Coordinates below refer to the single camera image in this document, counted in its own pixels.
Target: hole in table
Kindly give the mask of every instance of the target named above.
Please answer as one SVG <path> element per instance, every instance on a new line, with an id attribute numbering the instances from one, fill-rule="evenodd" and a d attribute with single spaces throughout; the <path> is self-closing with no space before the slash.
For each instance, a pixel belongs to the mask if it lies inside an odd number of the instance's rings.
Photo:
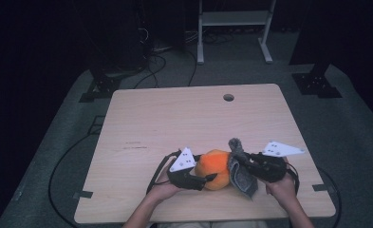
<path id="1" fill-rule="evenodd" d="M 233 99 L 235 99 L 235 97 L 232 94 L 225 94 L 223 98 L 227 102 L 231 102 L 233 101 Z"/>

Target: table top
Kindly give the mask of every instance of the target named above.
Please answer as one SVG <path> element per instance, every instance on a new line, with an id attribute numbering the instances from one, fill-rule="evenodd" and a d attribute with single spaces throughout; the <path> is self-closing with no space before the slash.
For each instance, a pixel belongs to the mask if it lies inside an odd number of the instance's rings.
<path id="1" fill-rule="evenodd" d="M 185 146 L 195 155 L 231 151 L 241 140 L 258 153 L 271 140 L 306 150 L 289 156 L 299 172 L 298 199 L 310 217 L 331 217 L 335 207 L 278 85 L 219 85 L 118 90 L 113 94 L 90 164 L 75 220 L 126 222 L 138 206 L 163 157 Z M 218 191 L 182 191 L 155 210 L 151 220 L 277 219 L 287 214 L 266 194 L 248 199 L 231 185 Z"/>

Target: gray carpet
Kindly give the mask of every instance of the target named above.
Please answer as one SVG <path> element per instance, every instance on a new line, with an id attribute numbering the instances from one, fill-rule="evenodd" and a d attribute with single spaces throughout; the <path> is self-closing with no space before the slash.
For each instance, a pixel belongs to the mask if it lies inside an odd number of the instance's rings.
<path id="1" fill-rule="evenodd" d="M 326 77 L 343 98 L 319 99 L 303 96 L 291 74 L 309 72 L 312 66 L 289 66 L 298 33 L 271 32 L 268 46 L 272 65 L 267 65 L 257 44 L 259 34 L 239 34 L 231 42 L 205 45 L 205 64 L 196 67 L 191 86 L 278 84 L 318 167 L 326 170 L 341 193 L 343 210 L 338 227 L 373 227 L 373 114 L 338 68 L 331 66 Z M 196 44 L 188 46 L 196 56 Z M 138 88 L 187 86 L 195 69 L 189 52 L 172 50 L 159 56 L 166 66 Z M 151 70 L 163 64 L 151 57 Z M 128 77 L 120 89 L 132 89 L 148 70 Z M 79 103 L 92 82 L 89 71 L 79 75 L 42 141 L 16 195 L 0 219 L 0 227 L 70 227 L 53 210 L 48 199 L 49 178 L 58 164 L 50 185 L 50 195 L 63 218 L 74 223 L 75 194 L 83 188 L 86 172 L 98 141 L 87 136 L 96 116 L 105 115 L 109 99 Z M 103 118 L 97 118 L 92 132 L 98 131 Z M 322 174 L 324 182 L 330 180 Z M 338 203 L 336 192 L 330 192 Z M 314 218 L 316 227 L 332 227 L 332 218 Z M 120 227 L 119 224 L 89 224 L 79 227 Z M 286 219 L 269 220 L 269 227 L 289 227 Z"/>

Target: white metal stand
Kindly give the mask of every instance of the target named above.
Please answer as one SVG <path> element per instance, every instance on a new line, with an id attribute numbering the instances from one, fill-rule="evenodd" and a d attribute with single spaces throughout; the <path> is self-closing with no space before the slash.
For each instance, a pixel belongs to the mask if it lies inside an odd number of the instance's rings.
<path id="1" fill-rule="evenodd" d="M 197 63 L 204 64 L 203 27 L 205 26 L 254 26 L 264 25 L 263 37 L 258 39 L 267 64 L 272 58 L 266 41 L 270 30 L 276 0 L 271 1 L 269 10 L 257 11 L 206 11 L 203 12 L 203 0 L 199 0 Z"/>

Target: orange ball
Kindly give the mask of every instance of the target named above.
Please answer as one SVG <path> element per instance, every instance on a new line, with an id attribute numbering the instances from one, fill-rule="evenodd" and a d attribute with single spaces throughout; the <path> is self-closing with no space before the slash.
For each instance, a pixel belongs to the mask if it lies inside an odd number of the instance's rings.
<path id="1" fill-rule="evenodd" d="M 229 157 L 230 152 L 217 149 L 200 156 L 200 160 L 195 167 L 196 175 L 204 178 L 213 173 L 217 174 L 213 181 L 206 183 L 205 188 L 219 190 L 230 183 Z"/>

